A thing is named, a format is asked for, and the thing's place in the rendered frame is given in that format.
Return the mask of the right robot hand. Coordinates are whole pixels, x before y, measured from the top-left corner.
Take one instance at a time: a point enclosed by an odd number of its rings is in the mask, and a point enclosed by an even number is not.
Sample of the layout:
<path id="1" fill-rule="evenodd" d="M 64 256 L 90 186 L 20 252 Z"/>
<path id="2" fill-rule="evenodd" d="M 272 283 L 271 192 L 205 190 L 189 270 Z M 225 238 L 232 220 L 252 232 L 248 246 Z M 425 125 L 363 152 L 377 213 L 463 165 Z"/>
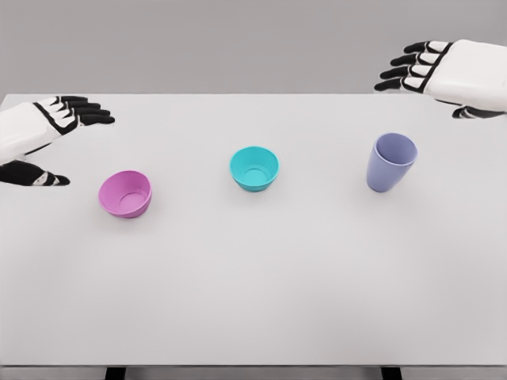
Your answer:
<path id="1" fill-rule="evenodd" d="M 401 90 L 455 105 L 454 119 L 507 116 L 507 47 L 472 40 L 408 45 L 379 75 L 376 92 Z"/>

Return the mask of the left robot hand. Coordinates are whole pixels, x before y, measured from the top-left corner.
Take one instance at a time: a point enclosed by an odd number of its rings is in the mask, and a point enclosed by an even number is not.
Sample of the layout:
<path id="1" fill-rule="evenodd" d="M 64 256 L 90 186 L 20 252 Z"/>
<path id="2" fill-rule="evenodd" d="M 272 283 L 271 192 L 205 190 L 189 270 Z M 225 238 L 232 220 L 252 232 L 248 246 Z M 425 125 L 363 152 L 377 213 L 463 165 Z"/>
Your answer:
<path id="1" fill-rule="evenodd" d="M 63 187 L 70 180 L 23 160 L 78 127 L 113 124 L 111 112 L 87 97 L 60 95 L 0 111 L 0 183 Z"/>

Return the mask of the pink bowl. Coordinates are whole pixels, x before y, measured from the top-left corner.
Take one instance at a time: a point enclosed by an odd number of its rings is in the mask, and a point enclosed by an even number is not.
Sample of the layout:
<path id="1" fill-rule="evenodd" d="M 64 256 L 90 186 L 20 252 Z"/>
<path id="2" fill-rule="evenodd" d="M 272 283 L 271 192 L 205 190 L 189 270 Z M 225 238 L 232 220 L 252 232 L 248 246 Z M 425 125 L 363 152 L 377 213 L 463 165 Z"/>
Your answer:
<path id="1" fill-rule="evenodd" d="M 108 177 L 98 191 L 101 207 L 122 219 L 142 215 L 150 206 L 152 185 L 148 177 L 135 170 L 125 170 Z"/>

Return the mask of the lavender cup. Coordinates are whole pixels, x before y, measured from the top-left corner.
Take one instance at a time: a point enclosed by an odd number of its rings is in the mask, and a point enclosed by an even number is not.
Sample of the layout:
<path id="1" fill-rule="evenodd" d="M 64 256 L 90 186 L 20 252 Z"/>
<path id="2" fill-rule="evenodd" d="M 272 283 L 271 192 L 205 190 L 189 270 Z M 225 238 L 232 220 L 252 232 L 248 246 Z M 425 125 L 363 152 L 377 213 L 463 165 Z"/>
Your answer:
<path id="1" fill-rule="evenodd" d="M 368 187 L 375 192 L 390 191 L 407 174 L 417 156 L 417 146 L 407 136 L 399 133 L 379 136 L 368 160 Z"/>

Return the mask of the teal bowl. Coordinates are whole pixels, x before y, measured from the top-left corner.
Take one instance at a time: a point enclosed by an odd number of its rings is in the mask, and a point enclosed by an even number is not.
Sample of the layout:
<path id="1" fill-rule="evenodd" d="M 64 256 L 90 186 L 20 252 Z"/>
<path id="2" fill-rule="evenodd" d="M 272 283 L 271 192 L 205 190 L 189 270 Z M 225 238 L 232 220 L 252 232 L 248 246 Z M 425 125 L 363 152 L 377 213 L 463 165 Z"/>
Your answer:
<path id="1" fill-rule="evenodd" d="M 229 170 L 234 182 L 248 192 L 266 190 L 280 171 L 278 157 L 262 146 L 247 146 L 231 157 Z"/>

